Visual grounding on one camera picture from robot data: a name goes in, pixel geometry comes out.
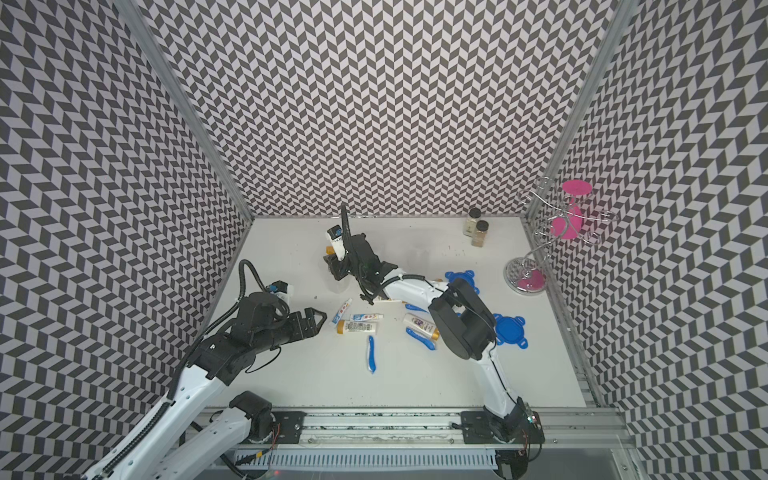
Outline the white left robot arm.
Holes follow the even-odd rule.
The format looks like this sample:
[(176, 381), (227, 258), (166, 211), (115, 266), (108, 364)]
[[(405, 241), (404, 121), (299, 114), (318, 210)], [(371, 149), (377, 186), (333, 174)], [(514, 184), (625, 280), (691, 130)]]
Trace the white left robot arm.
[(283, 346), (317, 336), (327, 314), (312, 307), (290, 309), (284, 282), (246, 291), (252, 262), (238, 265), (235, 304), (193, 342), (176, 368), (167, 393), (109, 453), (89, 467), (85, 479), (194, 479), (243, 441), (273, 448), (280, 425), (271, 403), (244, 391), (187, 441), (197, 417), (256, 358), (280, 354)]

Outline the blue white toothbrush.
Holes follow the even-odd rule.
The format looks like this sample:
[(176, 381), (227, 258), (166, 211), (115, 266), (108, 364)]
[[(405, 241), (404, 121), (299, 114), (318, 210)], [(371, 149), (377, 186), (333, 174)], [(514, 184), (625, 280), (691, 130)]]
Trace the blue white toothbrush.
[(373, 335), (369, 335), (367, 337), (366, 365), (367, 365), (368, 371), (371, 374), (376, 372), (377, 365), (376, 365), (376, 359), (375, 359), (375, 339)]

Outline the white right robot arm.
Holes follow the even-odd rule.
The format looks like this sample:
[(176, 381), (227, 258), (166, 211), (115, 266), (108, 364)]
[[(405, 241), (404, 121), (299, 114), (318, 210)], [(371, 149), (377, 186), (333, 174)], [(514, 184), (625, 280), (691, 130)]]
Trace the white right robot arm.
[(352, 234), (347, 206), (340, 207), (340, 224), (327, 231), (333, 254), (324, 257), (333, 277), (352, 277), (360, 298), (372, 305), (387, 299), (427, 310), (448, 349), (470, 362), (492, 438), (499, 443), (543, 445), (540, 416), (507, 381), (497, 361), (496, 319), (470, 284), (411, 274), (380, 260), (365, 234)]

